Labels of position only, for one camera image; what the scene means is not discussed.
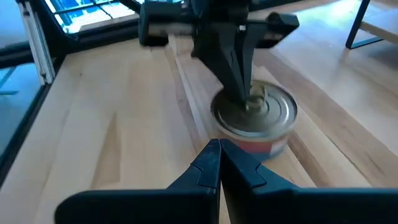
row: tin can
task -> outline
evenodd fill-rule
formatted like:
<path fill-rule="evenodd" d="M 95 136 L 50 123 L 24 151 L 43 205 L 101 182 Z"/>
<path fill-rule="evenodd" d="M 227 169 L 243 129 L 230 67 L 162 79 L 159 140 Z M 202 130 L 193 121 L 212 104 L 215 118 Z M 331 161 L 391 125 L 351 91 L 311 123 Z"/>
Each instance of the tin can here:
<path fill-rule="evenodd" d="M 285 89 L 255 80 L 252 100 L 239 107 L 219 91 L 211 102 L 211 113 L 221 138 L 264 161 L 275 157 L 287 144 L 297 117 L 297 104 Z"/>

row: wooden table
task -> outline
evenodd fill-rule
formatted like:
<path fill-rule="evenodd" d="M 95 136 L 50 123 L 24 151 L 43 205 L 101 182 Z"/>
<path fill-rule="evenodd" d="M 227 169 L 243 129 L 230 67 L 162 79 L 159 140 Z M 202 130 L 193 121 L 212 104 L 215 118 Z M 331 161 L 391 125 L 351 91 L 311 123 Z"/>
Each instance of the wooden table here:
<path fill-rule="evenodd" d="M 68 55 L 0 190 L 0 223 L 52 223 L 56 206 L 82 190 L 172 183 L 217 137 L 210 101 L 221 85 L 190 58 L 191 46 L 130 40 Z M 299 105 L 289 145 L 264 165 L 301 187 L 397 187 L 398 157 L 282 50 L 254 57 L 254 77 L 280 82 Z M 223 198 L 220 220 L 229 222 Z"/>
<path fill-rule="evenodd" d="M 389 42 L 398 44 L 397 21 L 398 9 L 395 9 L 365 18 L 361 23 L 361 29 Z"/>

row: metal frame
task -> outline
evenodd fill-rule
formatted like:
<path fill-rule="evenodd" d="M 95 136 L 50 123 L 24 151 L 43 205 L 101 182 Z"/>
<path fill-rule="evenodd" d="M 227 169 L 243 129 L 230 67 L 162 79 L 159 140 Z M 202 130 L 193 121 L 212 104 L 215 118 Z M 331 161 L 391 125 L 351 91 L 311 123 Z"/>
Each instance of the metal frame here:
<path fill-rule="evenodd" d="M 29 42 L 19 42 L 0 49 L 0 69 L 33 62 Z"/>
<path fill-rule="evenodd" d="M 113 17 L 111 16 L 111 14 L 109 14 L 107 11 L 105 11 L 100 5 L 98 5 L 94 0 L 90 0 L 91 3 L 93 3 L 96 7 L 98 7 L 101 11 L 105 12 L 106 15 L 108 15 L 111 19 L 113 19 Z"/>
<path fill-rule="evenodd" d="M 380 37 L 373 37 L 368 40 L 362 40 L 362 41 L 354 43 L 354 39 L 356 37 L 356 34 L 358 33 L 358 30 L 361 28 L 361 23 L 362 23 L 363 17 L 365 16 L 366 10 L 368 9 L 370 1 L 371 0 L 362 0 L 362 3 L 358 10 L 358 13 L 355 17 L 354 24 L 353 24 L 351 31 L 349 32 L 349 36 L 347 38 L 346 48 L 348 48 L 348 49 L 355 49 L 358 47 L 362 47 L 362 46 L 365 46 L 368 44 L 373 44 L 373 43 L 383 40 Z"/>
<path fill-rule="evenodd" d="M 68 13 L 68 12 L 75 12 L 77 10 L 82 10 L 82 9 L 88 9 L 89 7 L 93 7 L 93 6 L 102 6 L 104 4 L 110 4 L 110 3 L 114 3 L 117 2 L 116 0 L 110 0 L 110 1 L 106 1 L 106 2 L 101 2 L 101 3 L 89 3 L 89 4 L 85 4 L 84 6 L 76 6 L 76 7 L 71 7 L 69 9 L 64 9 L 64 10 L 59 10 L 57 12 L 54 12 L 54 15 L 57 14 L 64 14 L 64 13 Z"/>
<path fill-rule="evenodd" d="M 55 72 L 39 17 L 33 11 L 30 2 L 23 2 L 18 5 L 40 82 L 42 85 L 51 84 L 55 78 Z"/>

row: wooden surface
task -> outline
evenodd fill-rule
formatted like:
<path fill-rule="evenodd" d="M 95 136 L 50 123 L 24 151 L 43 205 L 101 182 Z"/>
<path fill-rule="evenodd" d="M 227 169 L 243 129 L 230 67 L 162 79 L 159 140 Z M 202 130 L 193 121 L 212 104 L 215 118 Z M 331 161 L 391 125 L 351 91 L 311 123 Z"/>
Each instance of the wooden surface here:
<path fill-rule="evenodd" d="M 361 29 L 398 44 L 398 9 L 383 12 L 366 18 L 361 23 Z"/>
<path fill-rule="evenodd" d="M 289 145 L 264 165 L 301 187 L 398 187 L 398 48 L 344 48 L 359 4 L 300 11 L 298 30 L 254 56 L 254 78 L 286 87 L 300 109 Z M 305 6 L 278 8 L 295 9 Z M 209 107 L 221 85 L 190 47 L 171 37 L 166 49 L 131 40 L 68 55 L 0 190 L 0 223 L 53 223 L 82 190 L 171 184 L 217 137 Z"/>

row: wooden plank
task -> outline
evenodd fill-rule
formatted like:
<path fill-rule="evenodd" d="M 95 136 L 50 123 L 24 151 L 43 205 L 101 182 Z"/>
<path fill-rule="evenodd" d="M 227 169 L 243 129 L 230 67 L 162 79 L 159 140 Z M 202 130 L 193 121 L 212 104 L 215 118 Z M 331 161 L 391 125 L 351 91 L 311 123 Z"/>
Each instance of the wooden plank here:
<path fill-rule="evenodd" d="M 398 44 L 398 9 L 364 18 L 361 29 L 373 35 Z"/>
<path fill-rule="evenodd" d="M 190 104 L 194 102 L 193 92 L 190 88 L 185 88 L 188 80 L 185 76 L 181 75 L 183 72 L 180 60 L 178 60 L 175 55 L 177 54 L 172 47 L 167 47 L 165 50 L 167 60 L 171 67 L 173 78 L 175 80 L 176 92 L 178 98 L 178 105 L 180 110 L 184 114 L 184 118 L 188 127 L 196 126 L 196 129 L 189 129 L 191 139 L 194 143 L 194 148 L 196 151 L 200 151 L 209 140 L 209 135 L 207 134 L 205 127 L 201 121 L 200 113 L 196 105 Z"/>
<path fill-rule="evenodd" d="M 121 183 L 134 189 L 165 188 L 196 152 L 178 106 L 176 86 L 164 50 L 151 61 L 133 62 L 129 88 L 118 110 L 121 121 Z"/>
<path fill-rule="evenodd" d="M 139 50 L 135 40 L 87 51 L 81 58 L 85 63 L 80 71 L 81 81 L 33 223 L 52 223 L 55 208 L 62 200 L 92 186 L 106 132 L 111 130 L 114 114 L 123 103 L 122 96 L 128 87 L 130 64 L 119 57 L 127 58 L 134 49 L 137 57 L 130 55 L 131 60 L 150 56 Z M 109 50 L 117 52 L 119 57 L 107 55 Z"/>
<path fill-rule="evenodd" d="M 32 223 L 81 80 L 83 54 L 69 55 L 0 190 L 0 223 Z"/>
<path fill-rule="evenodd" d="M 398 157 L 351 117 L 316 84 L 276 57 L 263 51 L 257 55 L 276 79 L 301 102 L 301 107 L 337 148 L 374 187 L 396 187 Z"/>
<path fill-rule="evenodd" d="M 347 38 L 354 15 L 341 14 L 336 18 L 332 9 L 342 6 L 331 6 L 321 12 L 316 8 L 298 13 L 302 22 L 300 28 L 271 52 L 300 76 L 316 84 L 398 155 L 394 134 L 394 130 L 398 130 L 398 120 L 394 119 L 398 116 L 398 57 L 395 57 L 398 45 L 384 41 L 357 50 L 346 49 L 341 43 Z M 376 12 L 374 6 L 369 9 Z M 258 65 L 266 62 L 262 57 L 254 57 L 254 60 Z"/>
<path fill-rule="evenodd" d="M 290 146 L 286 146 L 276 158 L 262 164 L 299 187 L 316 187 Z"/>
<path fill-rule="evenodd" d="M 280 85 L 264 67 L 254 67 L 254 78 Z M 301 109 L 289 146 L 318 187 L 370 187 L 369 182 Z"/>

